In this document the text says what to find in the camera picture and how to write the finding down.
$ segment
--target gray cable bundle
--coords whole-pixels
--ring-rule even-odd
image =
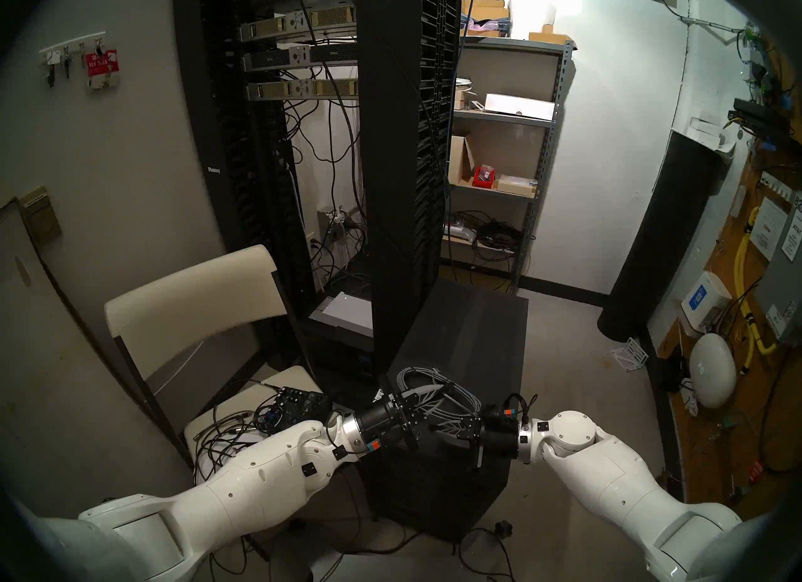
[[[458,383],[454,383],[454,397],[445,396],[437,401],[432,400],[443,385],[453,382],[448,377],[440,374],[439,370],[425,366],[411,366],[398,373],[398,389],[401,391],[402,396],[406,396],[404,394],[405,391],[411,390],[409,384],[407,384],[407,376],[412,373],[430,377],[432,383],[436,384],[436,386],[426,385],[420,388],[420,390],[425,391],[421,393],[421,402],[418,407],[424,412],[424,415],[440,420],[440,427],[442,428],[439,433],[456,437],[463,430],[463,418],[475,416],[482,409],[479,399]],[[457,411],[441,409],[440,406],[445,400],[454,403],[457,406]]]

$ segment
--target key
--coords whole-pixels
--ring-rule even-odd
[[[61,51],[55,50],[47,53],[47,84],[50,87],[55,85],[55,65],[61,62]]]

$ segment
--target chair backrest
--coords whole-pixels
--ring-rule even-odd
[[[148,379],[205,338],[286,314],[274,271],[264,246],[248,247],[116,297],[106,303],[106,322]]]

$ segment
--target concrete floor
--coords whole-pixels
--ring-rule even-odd
[[[637,450],[653,475],[663,469],[654,401],[646,370],[625,372],[608,355],[619,346],[596,328],[600,308],[557,297],[520,291],[529,299],[524,373],[521,393],[539,394],[533,414],[549,419],[561,410],[587,413],[604,430],[620,437]],[[362,515],[367,514],[362,485],[354,468],[347,475],[356,492]],[[354,505],[343,476],[336,475],[329,486],[299,512],[299,517],[324,523],[332,545],[353,545],[357,531]],[[609,524],[586,512],[546,465],[513,463],[504,493],[491,506],[480,525],[492,528],[506,519],[513,536],[505,541],[517,582],[539,580],[649,580],[653,579],[637,548]],[[389,548],[402,538],[402,528],[390,520],[362,521],[355,543],[361,547]],[[269,543],[269,534],[260,541]],[[400,555],[451,557],[451,546],[420,537]],[[506,571],[500,551],[492,559],[493,571]],[[390,559],[387,556],[377,558]],[[219,561],[235,570],[242,565],[238,546],[221,552]],[[276,561],[272,580],[293,579]],[[387,561],[388,571],[392,563]],[[230,576],[216,568],[216,580],[267,580],[267,566],[250,555],[244,576]],[[332,582],[343,579],[332,576]],[[196,580],[211,580],[208,565]]]

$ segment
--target red container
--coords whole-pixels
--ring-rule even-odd
[[[473,186],[492,189],[496,180],[496,168],[490,165],[478,165],[473,173]]]

